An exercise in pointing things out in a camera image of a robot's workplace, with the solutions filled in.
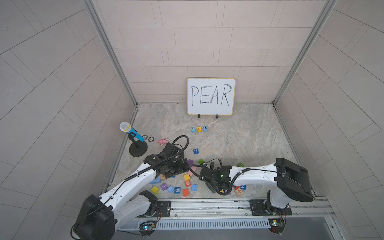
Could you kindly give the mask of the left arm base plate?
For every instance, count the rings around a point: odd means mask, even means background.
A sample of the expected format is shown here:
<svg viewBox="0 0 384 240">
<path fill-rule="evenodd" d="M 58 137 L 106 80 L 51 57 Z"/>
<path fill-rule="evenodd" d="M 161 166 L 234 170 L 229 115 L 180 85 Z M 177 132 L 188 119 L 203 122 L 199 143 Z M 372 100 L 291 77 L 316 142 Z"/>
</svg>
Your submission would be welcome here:
<svg viewBox="0 0 384 240">
<path fill-rule="evenodd" d="M 147 212 L 140 215 L 139 218 L 158 218 L 169 217 L 171 211 L 171 201 L 157 201 L 151 203 Z"/>
</svg>

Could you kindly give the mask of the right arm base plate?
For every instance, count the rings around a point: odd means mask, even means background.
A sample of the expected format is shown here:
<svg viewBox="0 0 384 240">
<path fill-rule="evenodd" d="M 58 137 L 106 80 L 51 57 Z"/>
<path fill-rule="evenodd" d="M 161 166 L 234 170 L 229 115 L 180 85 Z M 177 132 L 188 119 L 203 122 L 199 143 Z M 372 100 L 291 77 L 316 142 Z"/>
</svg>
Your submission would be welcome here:
<svg viewBox="0 0 384 240">
<path fill-rule="evenodd" d="M 273 207 L 269 200 L 250 200 L 250 210 L 253 216 L 291 216 L 289 205 L 284 209 Z"/>
</svg>

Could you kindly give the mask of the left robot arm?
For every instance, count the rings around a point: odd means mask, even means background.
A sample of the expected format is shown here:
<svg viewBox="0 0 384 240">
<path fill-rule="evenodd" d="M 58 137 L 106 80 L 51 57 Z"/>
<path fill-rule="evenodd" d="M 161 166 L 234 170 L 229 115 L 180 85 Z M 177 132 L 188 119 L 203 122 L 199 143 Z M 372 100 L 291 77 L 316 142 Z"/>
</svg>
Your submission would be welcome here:
<svg viewBox="0 0 384 240">
<path fill-rule="evenodd" d="M 156 213 L 158 198 L 142 188 L 160 175 L 167 178 L 186 173 L 186 147 L 167 143 L 162 152 L 147 156 L 139 168 L 117 186 L 83 202 L 70 234 L 74 240 L 110 240 L 124 224 L 140 215 Z"/>
</svg>

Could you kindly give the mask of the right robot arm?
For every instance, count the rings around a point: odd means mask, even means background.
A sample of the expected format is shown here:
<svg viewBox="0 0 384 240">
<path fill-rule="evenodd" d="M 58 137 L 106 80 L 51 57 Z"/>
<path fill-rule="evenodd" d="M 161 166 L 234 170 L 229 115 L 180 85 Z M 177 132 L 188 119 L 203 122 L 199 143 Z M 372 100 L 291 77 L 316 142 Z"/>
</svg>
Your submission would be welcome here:
<svg viewBox="0 0 384 240">
<path fill-rule="evenodd" d="M 277 158 L 274 164 L 261 167 L 221 166 L 210 169 L 202 166 L 199 180 L 215 193 L 228 195 L 234 187 L 243 185 L 268 185 L 266 199 L 261 203 L 251 203 L 254 216 L 289 215 L 290 202 L 312 202 L 314 196 L 308 170 L 287 159 Z"/>
</svg>

